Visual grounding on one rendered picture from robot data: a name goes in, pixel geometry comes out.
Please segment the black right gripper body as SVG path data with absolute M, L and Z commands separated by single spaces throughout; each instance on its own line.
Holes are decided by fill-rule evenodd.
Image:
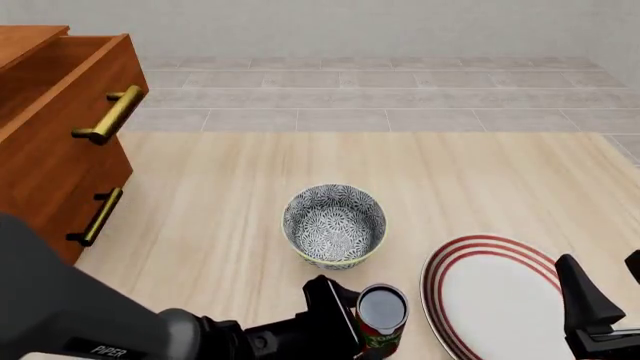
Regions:
M 640 360 L 640 328 L 565 323 L 564 332 L 576 360 Z

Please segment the blue-white patterned bowl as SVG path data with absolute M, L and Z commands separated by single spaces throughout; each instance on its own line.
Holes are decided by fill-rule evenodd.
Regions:
M 289 201 L 282 231 L 294 251 L 320 269 L 347 270 L 364 263 L 383 243 L 386 215 L 366 191 L 351 185 L 307 188 Z

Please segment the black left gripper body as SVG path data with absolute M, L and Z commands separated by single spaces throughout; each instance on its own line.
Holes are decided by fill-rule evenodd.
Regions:
M 312 357 L 357 357 L 362 336 L 352 309 L 360 293 L 319 275 L 303 286 L 306 350 Z

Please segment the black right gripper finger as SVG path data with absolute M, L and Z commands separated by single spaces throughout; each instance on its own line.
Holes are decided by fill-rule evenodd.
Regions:
M 640 249 L 625 258 L 625 265 L 635 281 L 640 282 Z
M 590 280 L 575 258 L 563 254 L 555 263 L 564 302 L 566 334 L 585 332 L 587 335 L 609 335 L 613 325 L 626 317 Z

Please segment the white plate with red rings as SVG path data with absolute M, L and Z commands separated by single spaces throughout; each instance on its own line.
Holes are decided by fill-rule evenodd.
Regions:
M 444 242 L 424 263 L 420 296 L 452 360 L 576 360 L 563 331 L 555 261 L 496 235 Z

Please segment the wooden cabinet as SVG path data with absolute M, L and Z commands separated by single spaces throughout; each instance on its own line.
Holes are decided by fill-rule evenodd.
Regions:
M 0 71 L 11 68 L 61 36 L 86 35 L 71 35 L 67 26 L 0 26 Z

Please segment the red tomato sauce tin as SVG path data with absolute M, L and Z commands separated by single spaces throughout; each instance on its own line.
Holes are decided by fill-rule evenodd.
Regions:
M 398 350 L 409 316 L 404 293 L 389 284 L 366 287 L 356 302 L 356 319 L 368 350 L 381 359 Z

